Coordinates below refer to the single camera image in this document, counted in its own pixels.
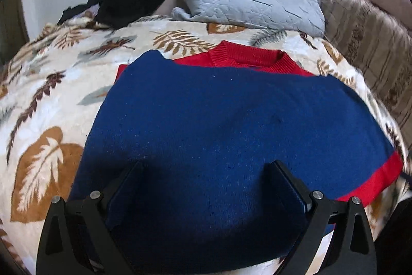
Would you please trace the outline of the striped brown bed sheet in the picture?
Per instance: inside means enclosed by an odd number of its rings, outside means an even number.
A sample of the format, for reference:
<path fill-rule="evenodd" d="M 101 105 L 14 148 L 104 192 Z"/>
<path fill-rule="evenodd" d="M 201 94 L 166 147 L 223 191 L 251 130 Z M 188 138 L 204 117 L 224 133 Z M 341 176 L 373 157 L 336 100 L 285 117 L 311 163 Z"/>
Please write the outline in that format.
<path fill-rule="evenodd" d="M 367 0 L 321 0 L 325 36 L 358 68 L 411 148 L 411 33 Z"/>

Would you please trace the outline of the beige leaf-print fleece blanket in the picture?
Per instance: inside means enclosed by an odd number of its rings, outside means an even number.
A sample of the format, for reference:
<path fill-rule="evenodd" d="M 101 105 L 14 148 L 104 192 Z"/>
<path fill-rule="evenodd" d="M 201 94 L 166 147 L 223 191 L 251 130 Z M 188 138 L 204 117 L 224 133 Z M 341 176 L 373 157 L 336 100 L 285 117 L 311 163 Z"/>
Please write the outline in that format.
<path fill-rule="evenodd" d="M 86 18 L 48 24 L 1 75 L 1 246 L 24 274 L 33 274 L 42 225 L 54 195 L 67 197 L 96 114 L 119 65 L 156 49 L 178 59 L 220 42 L 279 49 L 314 75 L 333 75 L 367 104 L 401 155 L 401 130 L 359 70 L 328 41 L 298 31 L 178 22 L 152 16 L 119 30 Z"/>

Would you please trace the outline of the red and blue knit sweater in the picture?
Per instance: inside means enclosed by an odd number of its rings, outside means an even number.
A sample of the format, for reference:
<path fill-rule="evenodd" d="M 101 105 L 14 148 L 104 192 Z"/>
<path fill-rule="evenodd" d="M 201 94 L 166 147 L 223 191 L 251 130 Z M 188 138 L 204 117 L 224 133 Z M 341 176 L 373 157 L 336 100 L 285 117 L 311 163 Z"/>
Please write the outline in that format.
<path fill-rule="evenodd" d="M 337 78 L 305 76 L 273 51 L 240 67 L 145 52 L 119 76 L 87 138 L 70 199 L 115 179 L 105 225 L 135 272 L 205 274 L 285 256 L 303 204 L 271 170 L 370 204 L 403 160 Z"/>

